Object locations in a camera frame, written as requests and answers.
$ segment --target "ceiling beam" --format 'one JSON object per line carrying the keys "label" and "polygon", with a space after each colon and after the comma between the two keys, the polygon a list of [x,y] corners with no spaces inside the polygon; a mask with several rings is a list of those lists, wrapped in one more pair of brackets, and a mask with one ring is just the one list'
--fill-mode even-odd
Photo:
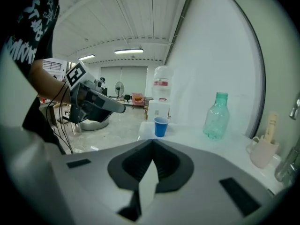
{"label": "ceiling beam", "polygon": [[89,66],[99,66],[99,67],[122,67],[122,66],[137,66],[137,67],[146,67],[146,66],[161,66],[163,65],[162,61],[151,61],[151,60],[111,60],[107,62],[97,62],[90,63]]}
{"label": "ceiling beam", "polygon": [[177,28],[177,25],[178,25],[178,22],[179,22],[179,19],[181,16],[181,12],[183,10],[185,2],[186,2],[186,0],[179,0],[179,2],[178,2],[177,11],[176,11],[176,14],[174,17],[174,21],[173,21],[173,25],[172,25],[172,29],[171,29],[171,33],[170,33],[170,37],[169,37],[169,44],[168,44],[167,50],[165,52],[163,64],[165,64],[165,60],[168,56],[168,53],[169,53],[169,50],[170,50],[170,47],[172,44],[172,40],[173,40],[173,37],[174,37],[174,34],[175,34],[175,31],[176,31],[176,28]]}
{"label": "ceiling beam", "polygon": [[149,36],[141,36],[141,37],[128,37],[125,38],[127,41],[127,44],[124,42],[124,39],[114,39],[110,41],[104,41],[98,44],[94,44],[88,47],[85,47],[81,50],[78,50],[69,56],[73,56],[77,54],[78,56],[85,55],[85,53],[89,49],[94,48],[101,48],[101,47],[122,47],[124,46],[124,49],[126,49],[127,45],[142,45],[142,44],[148,44],[148,45],[160,45],[160,46],[168,46],[169,42],[167,39],[161,39],[161,38],[155,38],[155,37],[149,37]]}
{"label": "ceiling beam", "polygon": [[61,24],[67,17],[69,17],[73,12],[84,6],[85,4],[89,3],[92,0],[80,0],[77,3],[75,3],[73,6],[71,6],[67,11],[65,11],[63,14],[60,15],[60,17],[57,19],[56,26]]}

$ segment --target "white pink mug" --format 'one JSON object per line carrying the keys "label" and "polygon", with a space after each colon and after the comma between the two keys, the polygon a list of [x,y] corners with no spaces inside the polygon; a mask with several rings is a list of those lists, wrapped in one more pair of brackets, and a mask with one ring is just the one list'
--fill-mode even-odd
{"label": "white pink mug", "polygon": [[254,142],[257,140],[257,143],[252,143],[247,146],[247,152],[250,154],[250,159],[255,166],[265,168],[276,154],[279,143],[269,143],[264,140],[263,136],[261,136],[261,138],[254,137],[252,140]]}

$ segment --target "ceiling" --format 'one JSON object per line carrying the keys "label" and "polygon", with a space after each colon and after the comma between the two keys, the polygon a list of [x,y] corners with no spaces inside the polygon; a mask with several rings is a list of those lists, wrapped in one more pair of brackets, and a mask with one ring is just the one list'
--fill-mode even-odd
{"label": "ceiling", "polygon": [[[53,37],[53,56],[111,66],[140,60],[164,64],[186,0],[60,0]],[[143,53],[114,50],[142,48]]]}

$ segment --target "green plastic bottle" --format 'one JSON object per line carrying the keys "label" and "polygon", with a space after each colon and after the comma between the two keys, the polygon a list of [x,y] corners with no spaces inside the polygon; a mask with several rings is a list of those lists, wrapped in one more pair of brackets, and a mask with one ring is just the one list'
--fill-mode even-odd
{"label": "green plastic bottle", "polygon": [[228,93],[217,92],[215,104],[208,110],[203,133],[211,139],[222,139],[229,122]]}

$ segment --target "black slot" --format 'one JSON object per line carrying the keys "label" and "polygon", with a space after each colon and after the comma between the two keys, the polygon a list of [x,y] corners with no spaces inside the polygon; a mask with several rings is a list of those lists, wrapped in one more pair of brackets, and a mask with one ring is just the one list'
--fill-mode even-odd
{"label": "black slot", "polygon": [[220,183],[244,216],[248,216],[259,209],[260,204],[236,180],[228,178],[221,180]]}
{"label": "black slot", "polygon": [[75,168],[75,167],[79,167],[79,166],[82,166],[82,165],[85,165],[85,164],[89,164],[91,161],[89,161],[88,159],[81,159],[81,160],[77,160],[77,161],[74,161],[74,162],[69,162],[67,163],[67,166],[69,168]]}
{"label": "black slot", "polygon": [[184,153],[165,145],[159,140],[147,140],[135,148],[114,157],[108,164],[108,173],[115,184],[131,190],[134,195],[118,214],[132,221],[141,215],[139,201],[139,182],[152,162],[158,172],[159,183],[155,193],[166,193],[179,190],[193,174],[194,164]]}

